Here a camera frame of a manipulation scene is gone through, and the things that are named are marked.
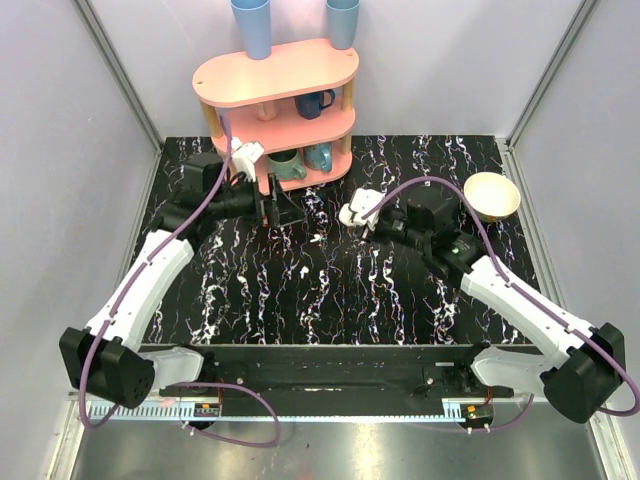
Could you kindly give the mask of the white earbud charging case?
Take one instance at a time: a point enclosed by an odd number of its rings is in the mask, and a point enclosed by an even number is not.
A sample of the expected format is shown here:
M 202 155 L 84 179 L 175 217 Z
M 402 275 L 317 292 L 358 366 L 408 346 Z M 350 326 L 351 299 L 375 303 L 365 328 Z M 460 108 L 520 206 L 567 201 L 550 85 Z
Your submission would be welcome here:
M 373 189 L 358 188 L 351 200 L 339 211 L 339 221 L 347 227 L 367 226 L 375 228 L 379 213 L 373 209 L 382 201 L 384 194 Z

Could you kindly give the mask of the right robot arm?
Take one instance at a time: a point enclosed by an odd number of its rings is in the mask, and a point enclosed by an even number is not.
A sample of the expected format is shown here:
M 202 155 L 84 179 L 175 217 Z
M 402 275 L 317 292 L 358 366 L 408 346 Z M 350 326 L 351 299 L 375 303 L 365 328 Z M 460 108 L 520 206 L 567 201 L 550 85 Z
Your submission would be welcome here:
M 457 390 L 472 397 L 499 386 L 542 396 L 579 424 L 606 412 L 606 402 L 629 380 L 623 333 L 569 313 L 518 278 L 496 256 L 484 228 L 476 234 L 458 228 L 457 209 L 473 219 L 478 214 L 453 184 L 435 177 L 408 184 L 414 190 L 401 208 L 392 205 L 393 193 L 358 190 L 342 208 L 341 221 L 361 226 L 367 241 L 418 252 L 432 274 L 495 311 L 537 349 L 477 348 L 454 371 Z

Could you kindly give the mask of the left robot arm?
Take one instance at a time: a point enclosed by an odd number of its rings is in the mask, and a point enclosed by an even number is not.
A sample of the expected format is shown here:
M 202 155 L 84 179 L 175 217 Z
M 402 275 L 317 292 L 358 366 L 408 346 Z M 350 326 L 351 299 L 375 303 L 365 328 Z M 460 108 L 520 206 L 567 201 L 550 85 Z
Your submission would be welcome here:
M 265 227 L 303 220 L 303 210 L 268 175 L 268 191 L 246 173 L 228 175 L 214 152 L 193 154 L 162 206 L 138 258 L 106 305 L 82 329 L 59 340 L 71 385 L 129 409 L 154 390 L 182 384 L 196 396 L 215 386 L 216 372 L 194 347 L 143 353 L 146 328 L 169 287 L 222 220 L 245 218 Z

